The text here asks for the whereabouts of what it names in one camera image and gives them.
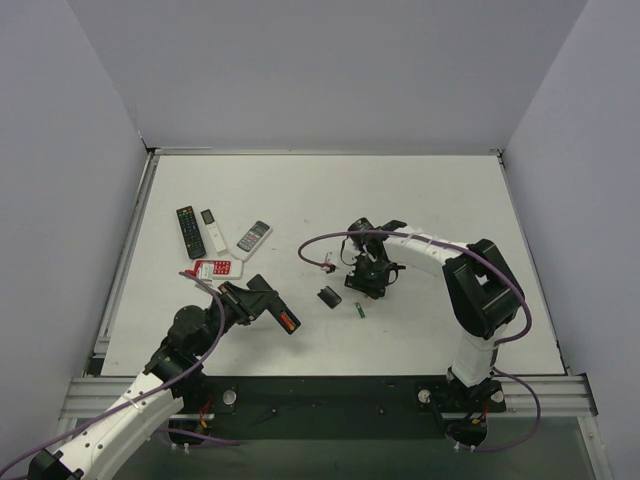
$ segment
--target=gray panel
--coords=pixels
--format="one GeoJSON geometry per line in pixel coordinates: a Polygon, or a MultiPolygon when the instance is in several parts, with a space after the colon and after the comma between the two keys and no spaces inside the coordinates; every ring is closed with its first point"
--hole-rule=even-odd
{"type": "Polygon", "coordinates": [[[69,0],[148,145],[486,153],[585,0],[69,0]]]}
{"type": "Polygon", "coordinates": [[[53,433],[81,371],[145,151],[64,0],[0,2],[0,65],[4,465],[53,433]]]}
{"type": "Polygon", "coordinates": [[[556,332],[588,372],[616,478],[638,478],[640,2],[592,0],[517,133],[506,173],[556,332]]]}
{"type": "MultiPolygon", "coordinates": [[[[487,442],[511,441],[531,423],[492,420],[487,442]]],[[[168,440],[154,436],[114,480],[594,478],[575,419],[546,419],[530,442],[498,454],[455,453],[449,441],[429,440],[254,441],[185,455],[163,442],[168,440]]]]}

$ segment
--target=small green object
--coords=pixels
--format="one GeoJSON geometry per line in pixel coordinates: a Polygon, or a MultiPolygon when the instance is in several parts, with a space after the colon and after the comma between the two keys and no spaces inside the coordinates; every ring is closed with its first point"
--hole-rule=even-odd
{"type": "Polygon", "coordinates": [[[356,302],[356,308],[358,309],[358,313],[360,314],[360,318],[365,318],[364,310],[362,310],[362,305],[356,302]]]}

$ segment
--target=white remote control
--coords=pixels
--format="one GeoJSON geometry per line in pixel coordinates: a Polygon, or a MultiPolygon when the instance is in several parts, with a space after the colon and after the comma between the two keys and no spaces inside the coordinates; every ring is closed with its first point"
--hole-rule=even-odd
{"type": "Polygon", "coordinates": [[[216,249],[216,252],[218,254],[226,252],[227,245],[224,243],[224,238],[222,238],[222,234],[220,233],[220,229],[218,228],[215,218],[213,218],[211,210],[204,210],[200,212],[200,215],[202,215],[202,220],[204,220],[204,225],[207,227],[209,237],[211,237],[211,241],[213,242],[213,247],[216,249]]]}
{"type": "Polygon", "coordinates": [[[231,252],[231,255],[238,260],[246,262],[251,258],[251,255],[255,253],[258,247],[264,243],[267,237],[271,235],[272,231],[273,228],[258,220],[240,239],[236,245],[237,248],[235,251],[231,252]]]}

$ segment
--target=metal frame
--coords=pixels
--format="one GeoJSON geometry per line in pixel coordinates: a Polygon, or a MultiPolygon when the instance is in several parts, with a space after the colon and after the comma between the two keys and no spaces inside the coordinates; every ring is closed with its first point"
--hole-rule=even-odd
{"type": "MultiPolygon", "coordinates": [[[[136,240],[144,211],[147,205],[151,186],[158,166],[160,156],[164,155],[425,155],[421,152],[402,153],[393,152],[349,152],[344,151],[306,151],[306,150],[219,150],[212,148],[187,149],[187,148],[160,148],[150,151],[147,156],[146,166],[140,180],[136,203],[131,217],[124,247],[118,259],[117,269],[109,297],[103,312],[98,337],[94,346],[94,358],[104,358],[109,346],[110,328],[117,313],[122,290],[135,249],[136,240]]],[[[495,150],[484,155],[496,155],[495,150]]],[[[535,263],[531,258],[526,236],[522,232],[527,246],[530,260],[534,267],[534,274],[539,283],[535,263]]],[[[130,385],[133,377],[99,377],[99,378],[74,378],[72,379],[67,397],[62,407],[60,421],[56,434],[72,429],[79,420],[92,418],[104,412],[130,385]]],[[[535,376],[526,377],[526,381],[538,394],[545,417],[576,417],[583,435],[585,448],[591,461],[591,465],[598,480],[613,479],[611,469],[606,457],[604,443],[595,419],[597,410],[591,395],[586,377],[582,376],[535,376]]],[[[519,384],[508,379],[502,380],[507,403],[505,413],[496,414],[503,418],[522,418],[535,416],[535,403],[530,394],[519,384]]],[[[190,415],[175,415],[175,419],[190,419],[190,415]]]]}

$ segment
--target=dark gray floor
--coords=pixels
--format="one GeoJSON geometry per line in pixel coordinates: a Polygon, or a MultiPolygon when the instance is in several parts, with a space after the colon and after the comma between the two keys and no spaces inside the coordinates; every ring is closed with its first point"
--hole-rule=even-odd
{"type": "MultiPolygon", "coordinates": [[[[526,432],[533,419],[493,419],[487,445],[526,432]]],[[[169,479],[593,479],[575,419],[545,419],[526,444],[503,453],[455,453],[447,440],[253,441],[241,447],[171,451],[155,438],[115,480],[169,479]]]]}

